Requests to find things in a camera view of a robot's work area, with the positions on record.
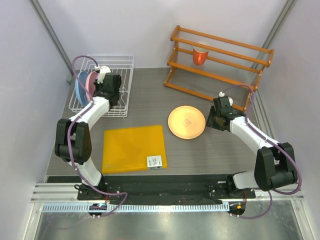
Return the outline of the blue plate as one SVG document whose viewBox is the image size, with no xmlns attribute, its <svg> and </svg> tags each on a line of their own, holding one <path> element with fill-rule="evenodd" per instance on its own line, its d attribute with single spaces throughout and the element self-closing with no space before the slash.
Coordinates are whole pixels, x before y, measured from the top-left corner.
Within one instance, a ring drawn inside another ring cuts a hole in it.
<svg viewBox="0 0 320 240">
<path fill-rule="evenodd" d="M 79 80 L 75 81 L 75 94 L 78 102 L 81 106 L 85 107 L 89 101 L 86 96 L 86 90 L 82 87 L 86 85 L 88 73 L 86 71 L 81 71 L 78 73 Z"/>
</svg>

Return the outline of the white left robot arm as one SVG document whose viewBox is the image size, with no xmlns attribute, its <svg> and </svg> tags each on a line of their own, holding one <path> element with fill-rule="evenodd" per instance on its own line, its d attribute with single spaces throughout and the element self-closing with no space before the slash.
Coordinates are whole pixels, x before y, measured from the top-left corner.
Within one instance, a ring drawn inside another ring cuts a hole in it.
<svg viewBox="0 0 320 240">
<path fill-rule="evenodd" d="M 60 119 L 56 126 L 54 153 L 71 165 L 89 188 L 89 194 L 100 200 L 107 192 L 105 180 L 91 159 L 91 128 L 120 99 L 122 78 L 116 73 L 106 73 L 103 81 L 95 81 L 93 100 L 78 114 Z"/>
</svg>

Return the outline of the pink plate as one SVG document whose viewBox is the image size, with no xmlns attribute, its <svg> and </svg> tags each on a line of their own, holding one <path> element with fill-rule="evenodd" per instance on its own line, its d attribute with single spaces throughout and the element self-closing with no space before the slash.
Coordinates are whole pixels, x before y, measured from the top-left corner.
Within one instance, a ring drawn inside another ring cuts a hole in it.
<svg viewBox="0 0 320 240">
<path fill-rule="evenodd" d="M 94 95 L 95 92 L 95 80 L 98 78 L 99 74 L 95 71 L 92 71 L 88 74 L 85 82 L 85 88 L 90 93 L 91 96 Z"/>
</svg>

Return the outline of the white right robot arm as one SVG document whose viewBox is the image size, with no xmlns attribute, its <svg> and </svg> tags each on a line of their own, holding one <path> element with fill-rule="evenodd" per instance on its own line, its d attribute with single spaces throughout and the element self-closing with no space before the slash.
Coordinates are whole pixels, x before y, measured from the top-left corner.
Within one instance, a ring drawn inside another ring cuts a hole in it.
<svg viewBox="0 0 320 240">
<path fill-rule="evenodd" d="M 253 171 L 228 176 L 225 190 L 230 197 L 236 198 L 244 189 L 251 188 L 282 195 L 293 195 L 300 190 L 302 176 L 292 145 L 267 136 L 243 111 L 233 108 L 232 99 L 223 92 L 214 99 L 206 126 L 239 137 L 256 156 Z"/>
</svg>

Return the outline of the orange plate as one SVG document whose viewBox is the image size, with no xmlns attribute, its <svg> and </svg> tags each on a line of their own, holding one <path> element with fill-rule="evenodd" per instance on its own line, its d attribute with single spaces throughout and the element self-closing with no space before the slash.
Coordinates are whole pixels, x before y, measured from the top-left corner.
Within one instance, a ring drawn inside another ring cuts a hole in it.
<svg viewBox="0 0 320 240">
<path fill-rule="evenodd" d="M 168 116 L 168 127 L 178 138 L 191 140 L 199 137 L 205 130 L 206 120 L 203 113 L 188 105 L 176 107 Z"/>
</svg>

